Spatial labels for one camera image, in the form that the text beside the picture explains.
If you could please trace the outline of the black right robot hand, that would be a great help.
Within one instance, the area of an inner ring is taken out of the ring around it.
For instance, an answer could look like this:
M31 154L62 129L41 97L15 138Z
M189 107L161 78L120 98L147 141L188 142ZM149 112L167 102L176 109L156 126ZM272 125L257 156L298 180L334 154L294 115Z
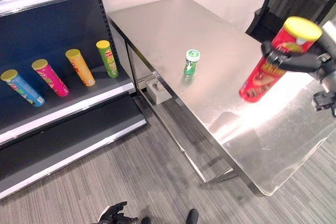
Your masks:
M261 44L261 52L268 63L285 71L311 73L322 66L322 62L315 54L282 52L275 49L270 41Z

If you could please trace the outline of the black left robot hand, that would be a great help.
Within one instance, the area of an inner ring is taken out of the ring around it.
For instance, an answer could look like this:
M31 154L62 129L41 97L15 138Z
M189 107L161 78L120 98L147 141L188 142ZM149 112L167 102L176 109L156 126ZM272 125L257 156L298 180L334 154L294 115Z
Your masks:
M97 223L107 223L107 224L130 224L137 223L138 217L127 217L121 212L127 205L127 201L119 202L113 206L106 206L104 211L101 213Z

